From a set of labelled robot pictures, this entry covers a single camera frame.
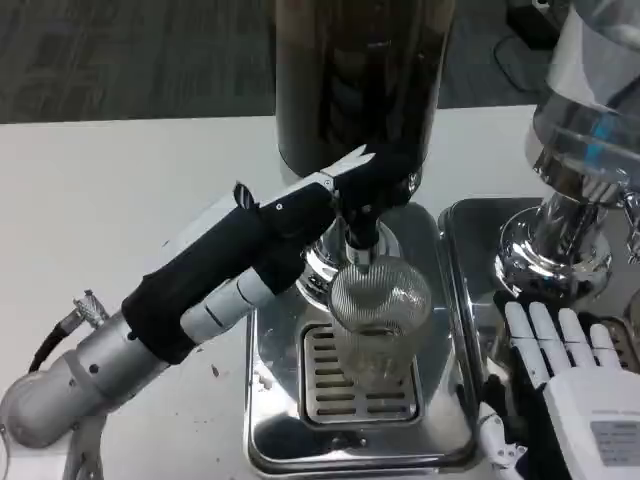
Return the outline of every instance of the clear glass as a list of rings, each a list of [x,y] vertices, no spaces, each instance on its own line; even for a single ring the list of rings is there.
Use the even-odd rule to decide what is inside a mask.
[[[532,131],[546,151],[640,188],[640,1],[576,0],[547,83]]]
[[[426,156],[455,0],[272,0],[282,157],[306,176],[365,143]]]
[[[346,266],[331,284],[329,306],[336,353],[354,384],[381,390],[409,373],[432,308],[420,272],[389,256],[377,258],[366,273]]]

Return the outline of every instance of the drip tray grate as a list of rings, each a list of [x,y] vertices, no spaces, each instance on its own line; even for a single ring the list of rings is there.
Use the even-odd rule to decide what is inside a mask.
[[[303,339],[307,417],[316,424],[397,423],[413,420],[418,414],[418,375],[415,360],[411,371],[397,388],[367,391],[345,378],[336,353],[331,326],[306,330]]]

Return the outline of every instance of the metal connector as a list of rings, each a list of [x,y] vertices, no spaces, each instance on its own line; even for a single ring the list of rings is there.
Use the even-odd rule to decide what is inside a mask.
[[[627,237],[629,263],[634,264],[640,262],[640,193],[626,192],[622,203],[629,222],[629,236]]]
[[[91,290],[85,290],[84,297],[79,300],[73,300],[73,304],[76,308],[63,321],[70,319],[75,314],[80,319],[80,323],[87,322],[94,329],[98,329],[109,319],[107,310]]]

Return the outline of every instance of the robotic hand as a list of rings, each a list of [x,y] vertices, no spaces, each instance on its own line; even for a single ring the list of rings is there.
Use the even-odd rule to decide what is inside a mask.
[[[264,206],[236,185],[168,245],[168,262],[143,278],[119,312],[109,317],[88,292],[2,399],[0,479],[102,478],[100,436],[109,412],[291,287],[304,269],[302,250],[336,216],[349,223],[406,203],[410,195],[399,192],[417,168],[390,147],[362,146]],[[37,371],[85,320],[95,331]]]
[[[573,310],[561,309],[557,322],[542,303],[528,312],[515,301],[504,307],[517,365],[512,394],[526,432],[511,424],[498,377],[485,383],[480,405],[479,443],[498,475],[639,478],[640,375],[621,368],[603,325],[592,325],[588,340]]]

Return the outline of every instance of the label on robot hand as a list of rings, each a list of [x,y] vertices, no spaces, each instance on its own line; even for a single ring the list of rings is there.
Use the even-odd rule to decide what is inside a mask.
[[[591,422],[602,463],[640,467],[640,422]]]

